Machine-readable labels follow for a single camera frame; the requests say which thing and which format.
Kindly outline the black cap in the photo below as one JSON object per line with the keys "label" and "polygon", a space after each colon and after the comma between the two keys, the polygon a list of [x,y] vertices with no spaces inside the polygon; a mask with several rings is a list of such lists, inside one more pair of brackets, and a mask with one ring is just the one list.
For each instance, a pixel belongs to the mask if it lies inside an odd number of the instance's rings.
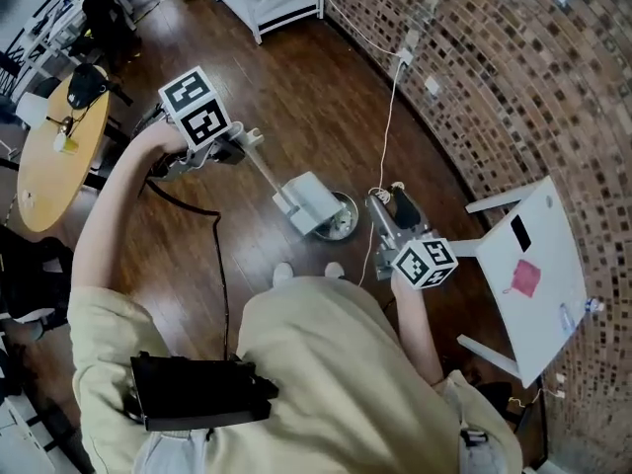
{"label": "black cap", "polygon": [[91,63],[78,65],[70,78],[67,101],[73,110],[88,109],[109,90],[109,80]]}

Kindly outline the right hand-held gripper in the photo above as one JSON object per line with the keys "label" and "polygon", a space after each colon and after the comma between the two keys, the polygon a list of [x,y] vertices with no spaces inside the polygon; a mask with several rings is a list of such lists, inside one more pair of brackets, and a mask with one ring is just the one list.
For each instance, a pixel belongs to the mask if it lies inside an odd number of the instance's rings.
{"label": "right hand-held gripper", "polygon": [[395,224],[401,229],[414,229],[425,226],[426,218],[402,183],[393,183],[389,193],[395,201],[393,218],[376,194],[368,194],[365,201],[381,239],[373,257],[377,279],[399,275],[415,290],[441,285],[458,267],[449,242],[432,231],[396,233]]}

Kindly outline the clear plastic bag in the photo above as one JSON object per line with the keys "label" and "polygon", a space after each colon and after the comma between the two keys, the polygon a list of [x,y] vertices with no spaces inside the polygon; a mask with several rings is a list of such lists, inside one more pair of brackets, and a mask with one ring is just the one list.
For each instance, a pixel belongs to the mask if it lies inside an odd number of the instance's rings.
{"label": "clear plastic bag", "polygon": [[559,306],[559,314],[562,329],[565,335],[570,338],[577,328],[571,309],[565,303],[561,303]]}

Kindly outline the mixed rubbish pile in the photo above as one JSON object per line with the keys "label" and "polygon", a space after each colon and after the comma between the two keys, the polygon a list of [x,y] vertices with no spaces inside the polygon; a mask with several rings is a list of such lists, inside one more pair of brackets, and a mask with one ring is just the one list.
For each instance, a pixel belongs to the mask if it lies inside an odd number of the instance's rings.
{"label": "mixed rubbish pile", "polygon": [[348,237],[356,227],[356,215],[345,208],[332,217],[329,235],[332,239],[342,240]]}

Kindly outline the round wooden table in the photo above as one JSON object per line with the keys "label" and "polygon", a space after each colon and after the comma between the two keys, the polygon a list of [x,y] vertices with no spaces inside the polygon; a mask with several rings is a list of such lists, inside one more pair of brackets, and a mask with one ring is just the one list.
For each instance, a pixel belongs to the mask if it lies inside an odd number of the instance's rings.
{"label": "round wooden table", "polygon": [[[61,219],[88,177],[102,146],[111,93],[102,94],[88,109],[74,111],[68,104],[70,77],[47,98],[44,124],[30,128],[20,157],[17,201],[31,231],[42,233]],[[63,132],[78,143],[74,155],[53,150],[53,139]]]}

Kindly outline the black flat strip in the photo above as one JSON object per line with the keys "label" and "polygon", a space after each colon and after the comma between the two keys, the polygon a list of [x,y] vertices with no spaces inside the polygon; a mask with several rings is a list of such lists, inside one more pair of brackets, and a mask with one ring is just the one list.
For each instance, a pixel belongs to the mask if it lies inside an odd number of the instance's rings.
{"label": "black flat strip", "polygon": [[513,235],[523,251],[525,253],[531,246],[532,242],[530,236],[524,226],[522,219],[519,215],[516,215],[511,221],[511,229],[513,231]]}

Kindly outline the metal trash bin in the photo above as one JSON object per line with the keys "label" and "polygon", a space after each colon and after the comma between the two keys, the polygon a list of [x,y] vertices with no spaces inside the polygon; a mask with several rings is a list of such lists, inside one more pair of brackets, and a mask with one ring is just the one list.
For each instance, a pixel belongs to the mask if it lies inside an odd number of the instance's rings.
{"label": "metal trash bin", "polygon": [[328,242],[340,242],[350,238],[356,230],[359,214],[355,201],[342,192],[333,192],[342,210],[317,227],[312,235]]}

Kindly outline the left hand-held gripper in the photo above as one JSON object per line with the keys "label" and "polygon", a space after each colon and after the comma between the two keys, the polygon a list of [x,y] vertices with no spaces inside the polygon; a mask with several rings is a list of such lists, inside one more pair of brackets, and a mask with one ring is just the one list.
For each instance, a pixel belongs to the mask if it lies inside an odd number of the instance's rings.
{"label": "left hand-held gripper", "polygon": [[168,157],[157,168],[157,178],[171,181],[206,163],[237,165],[244,150],[230,140],[233,123],[217,90],[197,66],[159,89],[163,110],[187,142],[184,152]]}

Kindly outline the white long-handled dustpan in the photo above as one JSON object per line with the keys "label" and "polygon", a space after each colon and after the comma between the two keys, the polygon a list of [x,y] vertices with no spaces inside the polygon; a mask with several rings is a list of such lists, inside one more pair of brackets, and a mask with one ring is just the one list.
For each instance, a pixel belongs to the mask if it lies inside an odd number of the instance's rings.
{"label": "white long-handled dustpan", "polygon": [[273,202],[302,236],[311,234],[343,210],[342,203],[311,171],[282,185],[257,150],[264,141],[257,128],[246,131],[241,121],[234,121],[229,134],[273,188]]}

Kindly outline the white rectangular table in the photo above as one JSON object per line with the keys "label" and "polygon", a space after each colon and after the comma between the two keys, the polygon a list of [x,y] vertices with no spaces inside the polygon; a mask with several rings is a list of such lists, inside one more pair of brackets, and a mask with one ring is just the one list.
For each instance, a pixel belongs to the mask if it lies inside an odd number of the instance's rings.
{"label": "white rectangular table", "polygon": [[469,213],[510,211],[479,239],[453,241],[457,258],[473,258],[492,291],[513,356],[465,336],[458,344],[532,384],[573,336],[588,302],[579,250],[551,178],[467,205]]}

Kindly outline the red cloth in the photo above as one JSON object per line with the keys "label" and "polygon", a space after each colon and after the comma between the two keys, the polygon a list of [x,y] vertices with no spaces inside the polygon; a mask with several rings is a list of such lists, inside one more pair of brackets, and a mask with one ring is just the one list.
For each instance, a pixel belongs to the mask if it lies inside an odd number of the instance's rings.
{"label": "red cloth", "polygon": [[541,279],[541,269],[532,263],[520,259],[513,271],[510,286],[504,290],[504,294],[517,291],[531,298]]}

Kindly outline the white paper box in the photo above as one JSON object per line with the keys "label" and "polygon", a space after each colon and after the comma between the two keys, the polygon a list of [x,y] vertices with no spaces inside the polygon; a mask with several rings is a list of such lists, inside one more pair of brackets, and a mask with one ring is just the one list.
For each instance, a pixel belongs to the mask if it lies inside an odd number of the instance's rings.
{"label": "white paper box", "polygon": [[39,128],[46,121],[47,111],[47,98],[34,93],[24,93],[16,107],[16,116],[30,128]]}

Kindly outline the person's right forearm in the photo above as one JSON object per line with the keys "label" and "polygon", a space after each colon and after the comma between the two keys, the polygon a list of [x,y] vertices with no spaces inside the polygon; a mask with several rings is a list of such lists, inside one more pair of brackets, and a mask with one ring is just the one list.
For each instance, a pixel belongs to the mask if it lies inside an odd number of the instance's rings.
{"label": "person's right forearm", "polygon": [[391,277],[400,344],[418,374],[434,386],[443,379],[443,370],[435,347],[426,303],[420,290],[413,289],[399,274]]}

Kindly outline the person's beige shirt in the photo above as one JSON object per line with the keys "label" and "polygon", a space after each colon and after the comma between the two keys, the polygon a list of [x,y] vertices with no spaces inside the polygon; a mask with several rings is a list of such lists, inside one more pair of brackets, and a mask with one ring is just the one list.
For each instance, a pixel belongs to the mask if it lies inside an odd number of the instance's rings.
{"label": "person's beige shirt", "polygon": [[166,353],[149,313],[72,289],[83,445],[98,474],[521,474],[518,440],[459,371],[430,386],[377,302],[343,279],[293,277],[246,305],[237,354],[278,388],[262,421],[150,433],[123,412],[130,359]]}

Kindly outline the black chair with dark coat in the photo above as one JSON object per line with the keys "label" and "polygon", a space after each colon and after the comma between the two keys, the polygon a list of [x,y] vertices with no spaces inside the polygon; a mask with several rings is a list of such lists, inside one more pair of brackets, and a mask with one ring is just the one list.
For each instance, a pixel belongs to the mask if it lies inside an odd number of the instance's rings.
{"label": "black chair with dark coat", "polygon": [[110,71],[117,73],[138,53],[140,37],[128,26],[116,0],[84,0],[82,9],[96,47],[104,54]]}

